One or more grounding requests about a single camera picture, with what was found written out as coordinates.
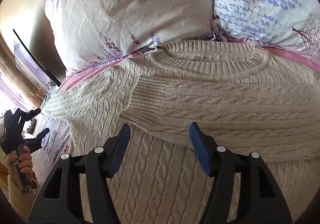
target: curtain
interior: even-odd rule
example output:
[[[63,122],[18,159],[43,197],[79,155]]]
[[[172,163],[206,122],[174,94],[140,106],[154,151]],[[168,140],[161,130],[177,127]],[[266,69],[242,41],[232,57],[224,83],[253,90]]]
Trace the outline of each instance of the curtain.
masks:
[[[7,110],[14,112],[17,108],[26,112],[33,110],[33,106],[12,87],[12,83],[0,72],[0,113]]]
[[[43,93],[38,91],[38,88],[24,76],[14,63],[14,56],[6,45],[2,35],[0,34],[0,71],[6,76],[8,81],[12,83],[15,90],[25,98],[33,107],[39,108],[42,104],[41,97]]]

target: finger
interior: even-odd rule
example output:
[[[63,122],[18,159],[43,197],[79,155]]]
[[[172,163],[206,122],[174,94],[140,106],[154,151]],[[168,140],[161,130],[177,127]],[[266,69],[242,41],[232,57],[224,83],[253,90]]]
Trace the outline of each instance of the finger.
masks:
[[[20,172],[29,173],[31,176],[33,175],[32,168],[30,168],[30,167],[25,167],[25,168],[21,169]]]
[[[18,124],[21,118],[20,109],[18,108],[11,118],[11,124]]]
[[[22,155],[19,156],[19,160],[20,161],[32,160],[32,156],[30,154],[23,153]]]
[[[27,154],[30,154],[30,148],[29,147],[23,147],[23,149]]]
[[[19,168],[23,169],[25,167],[31,167],[32,168],[32,161],[31,160],[24,160],[21,163],[18,164]]]
[[[11,163],[17,161],[17,155],[13,154],[8,154],[7,159],[6,159],[6,164],[10,165]]]

